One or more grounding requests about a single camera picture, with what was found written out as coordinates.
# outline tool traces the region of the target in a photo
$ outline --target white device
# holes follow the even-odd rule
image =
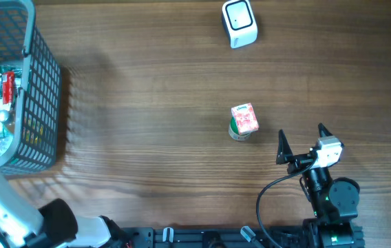
[[[248,45],[257,39],[257,23],[248,0],[230,0],[224,3],[222,22],[231,48]]]

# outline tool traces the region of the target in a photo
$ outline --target wood grain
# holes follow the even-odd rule
[[[361,186],[368,247],[391,247],[391,2],[253,3],[255,44],[232,50],[222,2],[40,6],[63,66],[59,161],[10,183],[39,207],[63,198],[123,227],[256,226],[255,200],[284,176],[277,131],[295,153],[323,122],[345,144],[333,178]],[[260,131],[228,135],[251,102]],[[313,217],[298,178],[268,191],[267,225]]]

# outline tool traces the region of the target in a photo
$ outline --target wooden table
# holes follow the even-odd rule
[[[123,227],[256,226],[258,192],[286,175],[277,131],[304,153],[322,122],[346,144],[330,172],[360,184],[367,246],[391,247],[391,3],[252,4],[259,37],[238,50],[221,2],[38,7],[63,66],[59,161],[13,187]],[[248,102],[260,130],[239,143],[230,108]],[[298,178],[267,192],[262,217],[313,217]]]

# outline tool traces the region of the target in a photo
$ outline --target red and white box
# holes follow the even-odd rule
[[[238,134],[250,134],[258,130],[257,117],[250,103],[231,108],[232,117],[237,124]]]

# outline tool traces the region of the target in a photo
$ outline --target gray plastic basket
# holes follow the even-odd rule
[[[14,139],[0,157],[6,175],[39,172],[56,158],[61,72],[35,18],[31,0],[0,0],[0,62],[23,59]]]

